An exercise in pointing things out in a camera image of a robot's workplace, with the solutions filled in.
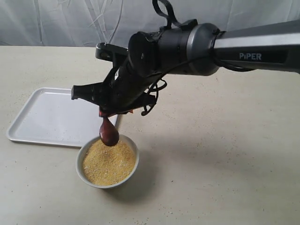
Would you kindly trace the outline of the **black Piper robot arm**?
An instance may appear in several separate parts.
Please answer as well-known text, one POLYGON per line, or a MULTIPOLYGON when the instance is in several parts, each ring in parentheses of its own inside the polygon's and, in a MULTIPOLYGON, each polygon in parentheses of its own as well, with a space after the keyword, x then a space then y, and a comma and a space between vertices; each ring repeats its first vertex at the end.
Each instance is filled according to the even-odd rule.
POLYGON ((191 21, 179 28, 137 32, 126 48, 99 43, 96 57, 113 64, 103 82, 73 86, 71 98, 99 106, 100 116, 142 108, 147 115, 167 74, 209 76, 219 68, 300 71, 300 22, 289 21, 234 31, 191 21))

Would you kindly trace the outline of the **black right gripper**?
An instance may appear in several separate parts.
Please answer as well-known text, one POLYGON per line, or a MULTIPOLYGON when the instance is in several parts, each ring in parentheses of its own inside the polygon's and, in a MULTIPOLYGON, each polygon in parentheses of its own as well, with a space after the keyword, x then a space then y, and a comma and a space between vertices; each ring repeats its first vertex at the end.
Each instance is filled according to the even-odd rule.
POLYGON ((72 100, 101 102, 100 117, 133 113, 136 100, 156 81, 156 76, 140 76, 126 56, 113 56, 112 65, 103 82, 74 85, 71 89, 72 100))

